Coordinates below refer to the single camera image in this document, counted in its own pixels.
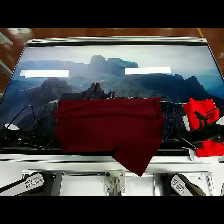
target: glossy surface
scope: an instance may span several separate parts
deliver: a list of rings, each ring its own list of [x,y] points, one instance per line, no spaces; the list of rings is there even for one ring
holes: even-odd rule
[[[224,29],[202,28],[219,66],[224,72]],[[34,38],[75,36],[194,36],[200,37],[197,28],[0,28],[13,45],[0,44],[0,60],[14,69],[27,40]],[[0,92],[5,89],[8,77],[0,71]]]

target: bright red fabric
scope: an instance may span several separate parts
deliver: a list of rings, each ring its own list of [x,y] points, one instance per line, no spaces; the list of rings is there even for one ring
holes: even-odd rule
[[[115,150],[113,158],[139,176],[162,142],[160,98],[61,100],[55,118],[64,152]]]
[[[194,113],[195,111],[198,111],[205,117],[208,115],[208,113],[213,113],[214,116],[207,121],[208,124],[218,120],[220,117],[219,109],[215,109],[209,112],[214,108],[216,108],[216,105],[212,99],[203,101],[190,99],[190,102],[184,105],[184,111],[187,114],[191,130],[196,130],[200,127],[199,119]],[[212,140],[203,141],[202,148],[198,148],[196,150],[196,154],[198,157],[224,155],[224,146]]]

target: mountain image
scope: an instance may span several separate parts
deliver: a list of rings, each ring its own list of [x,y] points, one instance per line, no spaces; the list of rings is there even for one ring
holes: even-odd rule
[[[53,133],[55,100],[106,99],[113,97],[149,98],[160,96],[162,100],[176,103],[214,99],[217,106],[224,106],[222,83],[214,81],[213,87],[205,89],[208,77],[179,74],[125,75],[125,68],[138,68],[136,62],[121,58],[105,59],[94,55],[89,64],[70,61],[45,60],[20,62],[0,104],[0,126],[10,122],[24,107],[32,105],[37,119],[45,126],[39,130]],[[69,70],[68,78],[25,78],[21,70]],[[28,108],[14,121],[24,129],[31,129],[34,121]]]

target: maroon fabric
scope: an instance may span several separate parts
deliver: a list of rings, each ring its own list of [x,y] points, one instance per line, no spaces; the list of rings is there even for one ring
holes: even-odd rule
[[[64,152],[112,151],[141,176],[162,141],[160,98],[61,100],[56,137]]]

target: dark red cloth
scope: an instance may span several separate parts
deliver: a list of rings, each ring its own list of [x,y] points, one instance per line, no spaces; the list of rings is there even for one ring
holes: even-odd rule
[[[211,122],[218,120],[220,117],[219,109],[215,108],[216,105],[212,99],[203,101],[196,101],[194,99],[190,99],[190,102],[184,105],[184,111],[187,114],[191,130],[196,130],[200,127],[199,119],[196,117],[194,113],[195,111],[198,111],[204,117],[206,117],[208,113],[213,113],[214,116],[207,121],[209,124]],[[203,141],[202,148],[198,148],[196,150],[196,155],[198,157],[224,155],[224,146],[212,140]]]
[[[115,149],[113,158],[139,176],[162,141],[160,98],[61,100],[55,118],[64,152]]]

